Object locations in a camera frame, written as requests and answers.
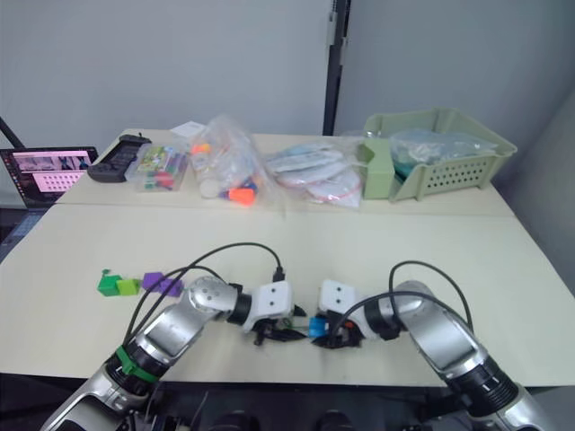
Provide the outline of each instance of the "white paper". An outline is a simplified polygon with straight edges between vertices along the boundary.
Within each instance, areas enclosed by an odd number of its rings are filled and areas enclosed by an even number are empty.
[[[204,129],[205,125],[199,124],[195,121],[188,121],[187,123],[180,124],[172,129],[173,133],[176,133],[183,137],[193,137]]]

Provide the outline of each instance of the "green cube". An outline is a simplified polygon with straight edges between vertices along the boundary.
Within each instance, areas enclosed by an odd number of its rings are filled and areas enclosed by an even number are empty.
[[[120,276],[104,276],[98,285],[98,291],[104,296],[119,295],[118,287],[116,286],[122,277]]]
[[[118,280],[116,286],[120,295],[137,295],[140,290],[140,280]]]

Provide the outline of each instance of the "laptop screen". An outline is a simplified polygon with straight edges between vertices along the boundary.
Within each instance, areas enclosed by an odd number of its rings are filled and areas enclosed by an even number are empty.
[[[94,147],[0,150],[27,207],[49,207],[84,175],[98,156]]]

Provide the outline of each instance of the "laptop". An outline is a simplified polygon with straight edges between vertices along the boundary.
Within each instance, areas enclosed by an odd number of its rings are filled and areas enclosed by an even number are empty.
[[[0,262],[98,157],[93,146],[0,149],[0,157],[28,208],[0,244]]]

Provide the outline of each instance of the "small clear box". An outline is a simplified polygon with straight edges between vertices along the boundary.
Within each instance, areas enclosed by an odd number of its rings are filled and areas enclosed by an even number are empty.
[[[142,145],[126,172],[137,191],[172,191],[180,188],[188,167],[188,153],[178,145]]]

